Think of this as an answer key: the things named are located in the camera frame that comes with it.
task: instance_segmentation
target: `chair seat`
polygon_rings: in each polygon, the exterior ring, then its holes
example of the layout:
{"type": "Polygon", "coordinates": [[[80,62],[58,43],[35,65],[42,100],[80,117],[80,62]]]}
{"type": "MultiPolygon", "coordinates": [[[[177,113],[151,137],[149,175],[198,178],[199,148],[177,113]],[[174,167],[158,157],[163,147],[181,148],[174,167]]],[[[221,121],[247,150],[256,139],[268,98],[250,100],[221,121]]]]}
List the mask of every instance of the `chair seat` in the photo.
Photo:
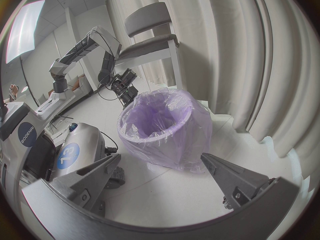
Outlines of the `chair seat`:
{"type": "Polygon", "coordinates": [[[135,58],[145,54],[161,51],[169,48],[168,41],[174,40],[178,44],[175,34],[163,34],[135,43],[120,51],[118,60],[135,58]]]}

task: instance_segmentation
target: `trash bag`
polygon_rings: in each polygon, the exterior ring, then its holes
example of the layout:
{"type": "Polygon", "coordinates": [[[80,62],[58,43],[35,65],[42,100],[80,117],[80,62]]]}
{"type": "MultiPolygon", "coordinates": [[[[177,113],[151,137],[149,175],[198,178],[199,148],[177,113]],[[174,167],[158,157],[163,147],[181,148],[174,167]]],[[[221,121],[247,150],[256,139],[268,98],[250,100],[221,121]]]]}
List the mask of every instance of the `trash bag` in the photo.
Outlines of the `trash bag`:
{"type": "Polygon", "coordinates": [[[122,111],[117,130],[129,153],[154,165],[204,172],[210,150],[210,112],[184,90],[144,92],[122,111]]]}

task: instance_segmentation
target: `ceiling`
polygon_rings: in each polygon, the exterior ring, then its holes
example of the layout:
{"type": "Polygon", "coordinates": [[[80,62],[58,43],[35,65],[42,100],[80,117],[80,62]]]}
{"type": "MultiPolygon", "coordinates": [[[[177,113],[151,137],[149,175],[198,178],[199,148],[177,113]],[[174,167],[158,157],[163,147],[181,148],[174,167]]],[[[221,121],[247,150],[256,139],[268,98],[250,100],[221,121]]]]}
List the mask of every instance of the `ceiling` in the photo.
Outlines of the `ceiling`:
{"type": "Polygon", "coordinates": [[[34,32],[34,45],[37,46],[47,35],[66,22],[67,7],[77,16],[101,5],[104,5],[104,0],[45,0],[34,32]]]}

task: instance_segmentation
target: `cable connector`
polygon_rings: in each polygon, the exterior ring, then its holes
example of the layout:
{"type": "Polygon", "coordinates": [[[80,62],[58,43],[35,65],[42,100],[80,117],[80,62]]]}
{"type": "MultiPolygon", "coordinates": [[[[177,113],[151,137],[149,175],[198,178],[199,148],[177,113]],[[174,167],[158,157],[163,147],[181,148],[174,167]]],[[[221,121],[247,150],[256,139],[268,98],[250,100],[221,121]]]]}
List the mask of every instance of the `cable connector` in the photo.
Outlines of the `cable connector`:
{"type": "Polygon", "coordinates": [[[117,153],[118,149],[116,147],[108,147],[106,146],[104,148],[104,153],[105,154],[111,154],[111,153],[117,153]]]}

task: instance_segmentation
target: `bodenai logo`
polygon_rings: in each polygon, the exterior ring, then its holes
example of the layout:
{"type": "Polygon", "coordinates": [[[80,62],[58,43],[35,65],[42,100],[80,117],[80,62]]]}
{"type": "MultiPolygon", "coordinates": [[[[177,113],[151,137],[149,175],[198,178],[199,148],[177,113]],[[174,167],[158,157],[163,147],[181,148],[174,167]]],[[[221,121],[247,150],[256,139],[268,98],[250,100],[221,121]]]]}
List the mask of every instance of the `bodenai logo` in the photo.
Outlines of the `bodenai logo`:
{"type": "Polygon", "coordinates": [[[32,147],[37,140],[37,132],[32,124],[23,122],[18,128],[18,137],[22,145],[32,147]]]}

